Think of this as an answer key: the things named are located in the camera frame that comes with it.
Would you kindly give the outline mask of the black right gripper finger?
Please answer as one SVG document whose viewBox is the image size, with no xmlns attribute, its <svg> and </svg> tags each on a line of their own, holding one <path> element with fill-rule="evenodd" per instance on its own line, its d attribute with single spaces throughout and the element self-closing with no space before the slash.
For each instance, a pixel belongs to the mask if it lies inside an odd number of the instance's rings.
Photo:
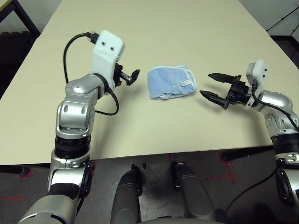
<svg viewBox="0 0 299 224">
<path fill-rule="evenodd" d="M 200 90 L 199 91 L 200 94 L 206 98 L 207 100 L 211 101 L 212 103 L 215 103 L 219 106 L 221 106 L 223 109 L 227 109 L 228 104 L 227 104 L 227 100 L 224 98 L 219 97 L 217 94 L 210 92 L 210 91 L 203 91 Z"/>
<path fill-rule="evenodd" d="M 208 74 L 208 76 L 217 82 L 229 83 L 229 84 L 231 84 L 235 78 L 234 76 L 222 74 L 222 73 L 211 73 Z"/>
</svg>

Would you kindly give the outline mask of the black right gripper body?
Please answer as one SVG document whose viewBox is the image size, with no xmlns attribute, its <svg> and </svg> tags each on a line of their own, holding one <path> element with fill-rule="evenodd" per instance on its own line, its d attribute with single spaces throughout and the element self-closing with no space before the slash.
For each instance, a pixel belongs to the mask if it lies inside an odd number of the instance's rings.
<svg viewBox="0 0 299 224">
<path fill-rule="evenodd" d="M 234 76 L 232 79 L 231 87 L 226 96 L 228 104 L 246 105 L 251 97 L 251 95 L 248 93 L 249 87 L 240 79 L 241 75 Z"/>
</svg>

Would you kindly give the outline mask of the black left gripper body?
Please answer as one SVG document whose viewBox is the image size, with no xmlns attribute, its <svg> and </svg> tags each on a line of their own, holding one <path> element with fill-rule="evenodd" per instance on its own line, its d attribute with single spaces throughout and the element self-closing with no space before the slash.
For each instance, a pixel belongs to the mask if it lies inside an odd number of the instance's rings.
<svg viewBox="0 0 299 224">
<path fill-rule="evenodd" d="M 114 69 L 114 84 L 116 87 L 121 86 L 121 79 L 126 82 L 127 86 L 131 85 L 131 77 L 122 71 L 123 66 L 116 64 Z"/>
</svg>

